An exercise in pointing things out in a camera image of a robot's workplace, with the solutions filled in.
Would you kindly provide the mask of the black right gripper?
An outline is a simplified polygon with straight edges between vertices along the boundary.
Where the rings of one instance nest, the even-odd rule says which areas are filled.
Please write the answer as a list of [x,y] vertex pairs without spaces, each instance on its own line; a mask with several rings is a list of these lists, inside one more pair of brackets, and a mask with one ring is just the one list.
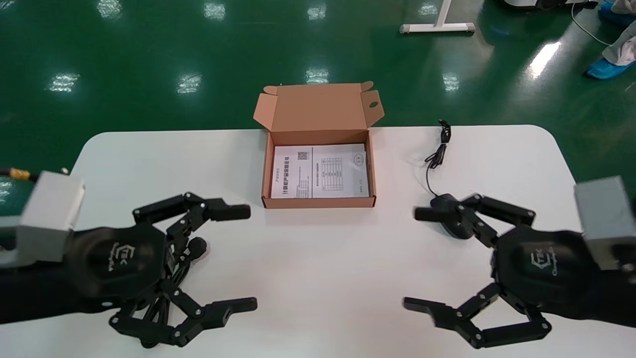
[[[499,237],[479,213],[519,227]],[[484,246],[494,247],[496,283],[487,285],[459,308],[413,297],[405,297],[403,307],[429,315],[436,328],[458,333],[475,349],[543,339],[552,325],[539,308],[557,315],[583,315],[584,301],[600,269],[581,234],[527,227],[533,224],[535,215],[531,209],[480,194],[458,200],[444,193],[431,199],[428,207],[415,207],[416,221],[439,223],[452,238],[475,237]],[[472,319],[499,298],[527,317],[527,322],[477,328]]]

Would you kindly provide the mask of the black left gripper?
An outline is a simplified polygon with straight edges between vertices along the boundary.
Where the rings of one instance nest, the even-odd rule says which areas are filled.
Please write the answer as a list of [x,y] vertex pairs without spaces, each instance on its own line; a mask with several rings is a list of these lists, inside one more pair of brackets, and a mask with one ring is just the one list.
[[[222,198],[204,199],[187,192],[136,208],[132,215],[136,223],[142,223],[75,233],[63,258],[72,284],[84,297],[116,301],[140,297],[155,286],[155,295],[177,306],[186,319],[175,327],[152,319],[136,319],[133,317],[136,303],[125,303],[109,321],[114,330],[153,347],[157,344],[184,347],[202,331],[224,328],[232,314],[257,310],[255,297],[200,306],[170,279],[162,279],[166,240],[175,246],[185,246],[189,236],[207,221],[250,218],[249,205],[229,205]],[[179,220],[166,230],[166,237],[152,226],[178,216]]]

